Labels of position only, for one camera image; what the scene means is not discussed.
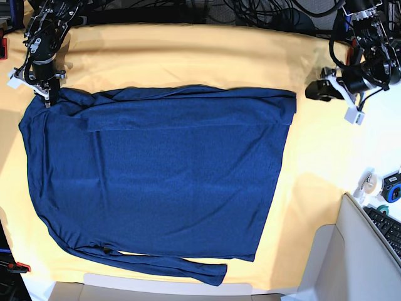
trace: yellow tablecloth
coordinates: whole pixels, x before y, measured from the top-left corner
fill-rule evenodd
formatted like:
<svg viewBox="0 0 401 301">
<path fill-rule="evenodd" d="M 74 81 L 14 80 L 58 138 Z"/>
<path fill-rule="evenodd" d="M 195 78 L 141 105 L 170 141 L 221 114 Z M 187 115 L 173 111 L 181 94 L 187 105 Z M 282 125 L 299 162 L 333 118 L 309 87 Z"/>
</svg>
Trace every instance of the yellow tablecloth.
<svg viewBox="0 0 401 301">
<path fill-rule="evenodd" d="M 26 154 L 18 130 L 33 91 L 6 86 L 7 72 L 21 66 L 26 48 L 22 33 L 7 39 L 9 58 L 0 62 L 0 219 L 15 259 L 31 265 L 27 277 L 82 282 L 85 273 L 99 273 L 195 282 L 86 261 L 65 253 L 53 241 L 29 198 Z M 345 57 L 343 46 L 337 45 L 336 52 Z M 227 263 L 224 283 L 250 283 L 265 290 L 299 285 L 316 230 L 336 221 L 341 195 L 354 184 L 352 157 L 361 131 L 344 121 L 344 102 L 305 99 L 305 86 L 323 66 L 332 65 L 327 41 L 225 26 L 95 26 L 72 29 L 57 61 L 67 71 L 64 87 L 92 93 L 191 84 L 296 92 L 298 111 L 255 261 L 197 261 Z"/>
</svg>

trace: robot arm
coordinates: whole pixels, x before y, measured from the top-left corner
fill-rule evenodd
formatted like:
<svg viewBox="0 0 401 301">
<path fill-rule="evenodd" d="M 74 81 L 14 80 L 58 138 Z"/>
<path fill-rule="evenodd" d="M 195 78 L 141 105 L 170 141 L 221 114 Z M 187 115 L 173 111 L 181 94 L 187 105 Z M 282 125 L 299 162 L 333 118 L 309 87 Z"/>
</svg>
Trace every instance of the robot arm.
<svg viewBox="0 0 401 301">
<path fill-rule="evenodd" d="M 46 107 L 49 107 L 57 99 L 60 79 L 65 77 L 65 71 L 56 68 L 56 53 L 86 2 L 35 0 L 30 3 L 34 14 L 24 34 L 26 59 L 20 68 L 9 74 L 8 85 L 16 88 L 23 83 L 31 87 L 36 94 L 43 96 Z"/>
<path fill-rule="evenodd" d="M 388 90 L 390 85 L 401 80 L 400 50 L 398 44 L 383 26 L 385 22 L 377 7 L 379 0 L 347 0 L 343 11 L 337 14 L 329 48 L 331 59 L 337 68 L 324 68 L 321 79 L 312 82 L 306 89 L 306 97 L 330 101 L 332 98 L 344 99 L 349 106 L 345 118 L 352 124 L 361 124 L 365 92 L 372 89 Z M 357 49 L 361 50 L 365 61 L 357 60 L 352 65 L 341 62 L 334 53 L 335 35 L 346 17 L 353 20 Z M 360 102 L 356 105 L 357 95 Z"/>
</svg>

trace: black keyboard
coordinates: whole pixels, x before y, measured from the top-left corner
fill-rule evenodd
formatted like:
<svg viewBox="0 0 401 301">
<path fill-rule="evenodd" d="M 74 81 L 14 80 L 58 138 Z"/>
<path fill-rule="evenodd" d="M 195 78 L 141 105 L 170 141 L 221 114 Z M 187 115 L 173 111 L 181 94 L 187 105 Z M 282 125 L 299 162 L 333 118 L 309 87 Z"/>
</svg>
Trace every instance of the black keyboard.
<svg viewBox="0 0 401 301">
<path fill-rule="evenodd" d="M 374 209 L 364 207 L 365 212 L 384 235 L 394 252 L 401 259 L 401 223 Z"/>
</svg>

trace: blue long-sleeve shirt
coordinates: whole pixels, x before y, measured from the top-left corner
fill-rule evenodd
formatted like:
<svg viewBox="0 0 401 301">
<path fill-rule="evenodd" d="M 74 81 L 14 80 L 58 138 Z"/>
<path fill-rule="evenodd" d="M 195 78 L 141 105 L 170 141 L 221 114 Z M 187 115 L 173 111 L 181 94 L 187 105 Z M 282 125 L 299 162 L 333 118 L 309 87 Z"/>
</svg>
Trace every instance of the blue long-sleeve shirt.
<svg viewBox="0 0 401 301">
<path fill-rule="evenodd" d="M 19 125 L 34 208 L 72 255 L 219 285 L 226 265 L 182 258 L 254 260 L 295 111 L 265 88 L 35 97 Z"/>
</svg>

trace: white tape roll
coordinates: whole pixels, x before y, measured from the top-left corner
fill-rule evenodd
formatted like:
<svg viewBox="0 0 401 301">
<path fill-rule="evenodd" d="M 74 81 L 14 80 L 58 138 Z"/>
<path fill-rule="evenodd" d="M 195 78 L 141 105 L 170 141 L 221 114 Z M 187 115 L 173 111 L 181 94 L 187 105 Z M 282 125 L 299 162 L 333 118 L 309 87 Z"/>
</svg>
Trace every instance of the white tape roll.
<svg viewBox="0 0 401 301">
<path fill-rule="evenodd" d="M 372 174 L 369 181 L 363 185 L 363 191 L 370 196 L 377 196 L 383 189 L 383 178 Z"/>
</svg>

